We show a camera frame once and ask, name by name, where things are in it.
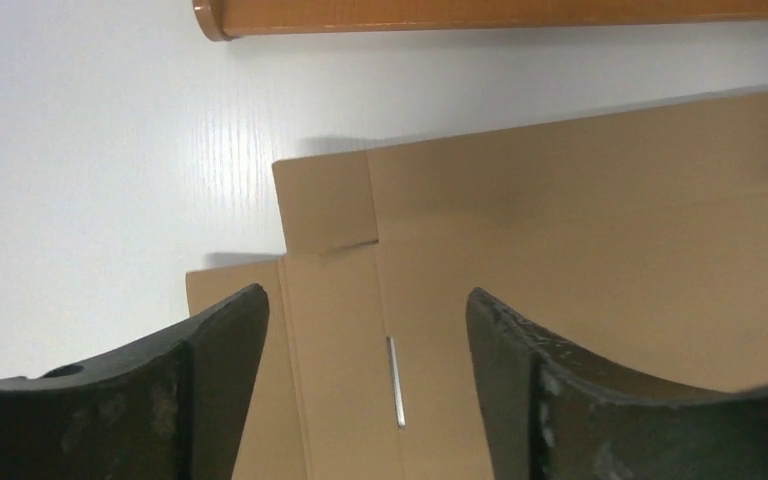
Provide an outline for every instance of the white strip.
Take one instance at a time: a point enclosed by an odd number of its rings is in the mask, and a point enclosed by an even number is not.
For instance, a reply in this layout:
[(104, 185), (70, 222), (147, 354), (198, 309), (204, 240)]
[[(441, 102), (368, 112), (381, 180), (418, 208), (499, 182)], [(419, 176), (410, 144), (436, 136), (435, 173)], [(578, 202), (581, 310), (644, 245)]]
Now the white strip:
[(390, 375), (393, 377), (393, 400), (396, 402), (396, 422), (405, 428), (405, 405), (402, 403), (402, 381), (399, 378), (399, 361), (396, 359), (396, 341), (387, 337), (387, 351), (390, 353)]

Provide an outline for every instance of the rounded wooden end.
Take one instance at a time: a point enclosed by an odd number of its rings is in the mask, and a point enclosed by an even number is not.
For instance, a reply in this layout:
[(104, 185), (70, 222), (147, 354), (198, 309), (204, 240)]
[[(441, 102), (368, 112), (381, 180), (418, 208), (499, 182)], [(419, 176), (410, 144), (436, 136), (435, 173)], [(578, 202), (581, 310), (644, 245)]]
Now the rounded wooden end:
[(231, 37), (222, 30), (223, 0), (193, 0), (193, 11), (204, 36), (214, 42), (226, 42)]

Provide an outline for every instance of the wooden bar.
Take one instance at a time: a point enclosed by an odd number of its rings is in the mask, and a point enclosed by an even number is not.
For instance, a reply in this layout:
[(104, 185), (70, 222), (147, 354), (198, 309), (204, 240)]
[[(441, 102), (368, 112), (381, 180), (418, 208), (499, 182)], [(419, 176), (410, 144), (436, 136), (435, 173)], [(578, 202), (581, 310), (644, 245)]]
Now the wooden bar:
[(768, 0), (193, 0), (214, 41), (245, 35), (768, 19)]

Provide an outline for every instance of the white surface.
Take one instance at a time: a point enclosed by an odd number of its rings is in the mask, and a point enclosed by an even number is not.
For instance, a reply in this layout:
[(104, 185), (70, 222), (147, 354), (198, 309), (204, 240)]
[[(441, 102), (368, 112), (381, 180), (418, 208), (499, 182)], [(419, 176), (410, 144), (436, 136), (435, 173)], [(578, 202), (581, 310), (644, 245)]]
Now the white surface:
[(0, 0), (0, 377), (185, 317), (188, 270), (283, 251), (275, 159), (766, 83), (768, 23), (211, 44), (186, 0)]

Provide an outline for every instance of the cardboard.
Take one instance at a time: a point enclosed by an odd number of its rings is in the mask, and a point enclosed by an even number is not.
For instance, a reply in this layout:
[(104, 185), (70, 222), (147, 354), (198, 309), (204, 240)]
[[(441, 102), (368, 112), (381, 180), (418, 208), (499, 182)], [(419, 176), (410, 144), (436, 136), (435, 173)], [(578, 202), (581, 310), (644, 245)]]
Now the cardboard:
[(288, 254), (187, 276), (194, 313), (255, 280), (274, 308), (240, 478), (492, 478), (463, 319), (477, 286), (653, 375), (768, 382), (768, 92), (274, 174)]

